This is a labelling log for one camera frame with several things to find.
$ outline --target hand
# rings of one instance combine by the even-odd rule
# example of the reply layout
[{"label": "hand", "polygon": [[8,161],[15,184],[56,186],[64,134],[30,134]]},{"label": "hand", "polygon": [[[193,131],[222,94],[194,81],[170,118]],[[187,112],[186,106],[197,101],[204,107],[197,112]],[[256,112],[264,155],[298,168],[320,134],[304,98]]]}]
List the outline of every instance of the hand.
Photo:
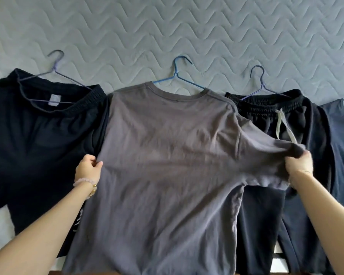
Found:
[{"label": "hand", "polygon": [[97,162],[96,157],[90,154],[86,154],[81,162],[79,163],[78,167],[75,169],[75,179],[90,179],[98,183],[99,178],[101,177],[101,168],[103,166],[103,162]]},{"label": "hand", "polygon": [[311,153],[305,150],[300,158],[285,157],[285,168],[290,177],[294,177],[298,172],[313,174],[313,161]]}]

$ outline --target gray t-shirt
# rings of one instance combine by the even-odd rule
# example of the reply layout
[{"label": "gray t-shirt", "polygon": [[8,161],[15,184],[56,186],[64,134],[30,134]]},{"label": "gray t-shirt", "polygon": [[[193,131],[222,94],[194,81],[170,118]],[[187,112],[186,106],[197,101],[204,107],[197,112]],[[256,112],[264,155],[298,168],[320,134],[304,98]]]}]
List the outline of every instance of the gray t-shirt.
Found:
[{"label": "gray t-shirt", "polygon": [[244,186],[286,189],[284,157],[302,152],[209,89],[181,96],[148,82],[116,91],[98,190],[63,270],[234,274]]}]

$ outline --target wavy quilted pattern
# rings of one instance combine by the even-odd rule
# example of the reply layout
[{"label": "wavy quilted pattern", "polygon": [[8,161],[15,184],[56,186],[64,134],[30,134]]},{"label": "wavy quilted pattern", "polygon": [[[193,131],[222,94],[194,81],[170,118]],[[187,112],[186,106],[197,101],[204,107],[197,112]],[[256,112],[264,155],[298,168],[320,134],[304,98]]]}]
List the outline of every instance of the wavy quilted pattern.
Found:
[{"label": "wavy quilted pattern", "polygon": [[184,54],[181,76],[216,92],[253,92],[261,64],[271,89],[322,104],[344,97],[344,0],[0,0],[0,78],[48,70],[53,49],[61,72],[106,92],[165,78]]}]

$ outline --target white drawstring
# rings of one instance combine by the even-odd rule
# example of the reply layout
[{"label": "white drawstring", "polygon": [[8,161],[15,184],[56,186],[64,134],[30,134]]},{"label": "white drawstring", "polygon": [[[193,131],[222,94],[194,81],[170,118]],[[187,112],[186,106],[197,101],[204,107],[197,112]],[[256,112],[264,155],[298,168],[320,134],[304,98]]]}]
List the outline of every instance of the white drawstring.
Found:
[{"label": "white drawstring", "polygon": [[295,143],[297,144],[297,139],[296,137],[294,136],[293,134],[293,131],[290,129],[288,123],[287,123],[287,120],[285,118],[285,114],[283,112],[282,109],[280,110],[275,110],[275,112],[278,114],[278,123],[277,123],[277,129],[276,129],[276,134],[277,134],[277,138],[279,139],[279,132],[280,132],[280,126],[282,124],[282,122],[284,123],[285,125],[285,128],[287,129],[287,132],[288,132],[288,135],[289,135],[289,138],[290,140],[292,141],[292,143]]}]

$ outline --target pink beaded bracelet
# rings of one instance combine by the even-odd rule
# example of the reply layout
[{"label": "pink beaded bracelet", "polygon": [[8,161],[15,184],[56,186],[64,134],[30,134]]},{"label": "pink beaded bracelet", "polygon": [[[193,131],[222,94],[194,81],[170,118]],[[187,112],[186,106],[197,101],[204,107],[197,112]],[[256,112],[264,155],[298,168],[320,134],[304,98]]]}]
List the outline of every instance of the pink beaded bracelet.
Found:
[{"label": "pink beaded bracelet", "polygon": [[83,181],[89,182],[93,186],[92,192],[87,197],[87,199],[89,199],[90,197],[92,197],[94,195],[94,193],[96,193],[96,191],[97,191],[97,184],[95,183],[94,180],[87,179],[87,178],[83,177],[81,179],[78,179],[76,182],[74,182],[73,186],[75,187],[75,186],[77,186],[79,183],[81,183]]}]

